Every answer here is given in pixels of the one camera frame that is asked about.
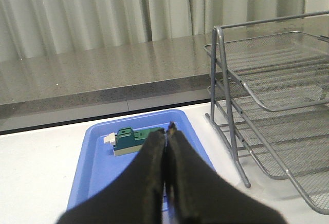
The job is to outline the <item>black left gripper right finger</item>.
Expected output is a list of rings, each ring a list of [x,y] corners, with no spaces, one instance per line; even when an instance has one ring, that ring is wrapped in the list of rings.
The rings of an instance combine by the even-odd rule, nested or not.
[[[276,210],[214,171],[174,122],[167,130],[166,194],[176,223],[285,223]]]

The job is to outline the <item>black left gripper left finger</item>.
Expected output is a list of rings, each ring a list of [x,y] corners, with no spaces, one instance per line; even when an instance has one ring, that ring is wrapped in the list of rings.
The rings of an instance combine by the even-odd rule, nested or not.
[[[66,211],[58,223],[161,223],[164,129],[150,132],[127,168],[92,198]]]

